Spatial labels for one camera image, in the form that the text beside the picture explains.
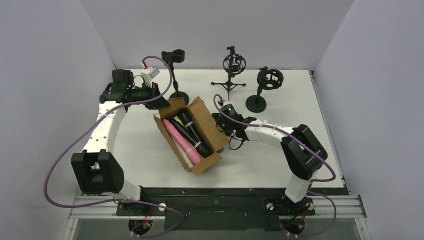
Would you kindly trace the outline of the brown cardboard box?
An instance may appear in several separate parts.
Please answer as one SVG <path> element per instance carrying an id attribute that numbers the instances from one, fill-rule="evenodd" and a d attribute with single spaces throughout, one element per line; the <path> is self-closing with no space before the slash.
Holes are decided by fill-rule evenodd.
<path id="1" fill-rule="evenodd" d="M 182 97 L 171 98 L 168 100 L 170 107 L 160 109 L 158 114 L 153 116 L 153 119 L 159 129 L 160 133 L 167 141 L 169 148 L 179 160 L 181 166 L 189 173 L 197 176 L 201 175 L 204 171 L 209 169 L 214 164 L 218 163 L 222 156 L 219 151 L 223 150 L 229 145 L 228 137 L 217 129 L 216 121 L 212 117 L 205 102 L 196 97 L 192 103 L 186 105 Z M 208 158 L 202 158 L 201 162 L 194 165 L 191 169 L 188 168 L 180 154 L 178 148 L 173 142 L 172 136 L 166 130 L 162 120 L 178 117 L 180 113 L 187 113 L 193 121 L 193 125 L 198 129 L 200 136 L 205 141 L 205 145 L 211 150 L 212 155 Z"/>

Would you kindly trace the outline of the shock mount stand round base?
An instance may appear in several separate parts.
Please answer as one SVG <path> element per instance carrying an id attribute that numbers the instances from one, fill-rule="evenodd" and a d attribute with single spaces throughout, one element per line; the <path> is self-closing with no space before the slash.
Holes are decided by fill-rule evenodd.
<path id="1" fill-rule="evenodd" d="M 261 96 L 263 91 L 277 90 L 282 87 L 284 75 L 281 71 L 264 66 L 257 75 L 258 89 L 256 95 L 247 98 L 245 105 L 252 113 L 262 113 L 267 108 L 267 101 Z"/>

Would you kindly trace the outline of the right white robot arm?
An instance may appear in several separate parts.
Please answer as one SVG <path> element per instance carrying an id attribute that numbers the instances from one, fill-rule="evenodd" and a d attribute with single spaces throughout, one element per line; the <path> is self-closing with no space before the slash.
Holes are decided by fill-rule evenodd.
<path id="1" fill-rule="evenodd" d="M 281 149 L 292 172 L 285 197 L 297 204 L 308 196 L 316 172 L 328 159 L 328 153 L 307 125 L 281 127 L 255 117 L 244 118 L 230 102 L 212 117 L 228 137 Z"/>

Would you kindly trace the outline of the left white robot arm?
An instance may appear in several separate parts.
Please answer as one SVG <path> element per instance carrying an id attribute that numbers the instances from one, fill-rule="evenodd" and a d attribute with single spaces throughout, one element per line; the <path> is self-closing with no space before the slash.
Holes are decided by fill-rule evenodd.
<path id="1" fill-rule="evenodd" d="M 110 83 L 99 98 L 99 124 L 93 129 L 80 153 L 71 157 L 71 165 L 81 191 L 86 195 L 105 195 L 124 201 L 142 199 L 142 187 L 125 179 L 124 170 L 113 155 L 120 125 L 130 104 L 142 102 L 148 110 L 168 108 L 153 79 L 156 67 L 141 71 L 141 86 L 135 86 L 130 70 L 114 70 Z"/>

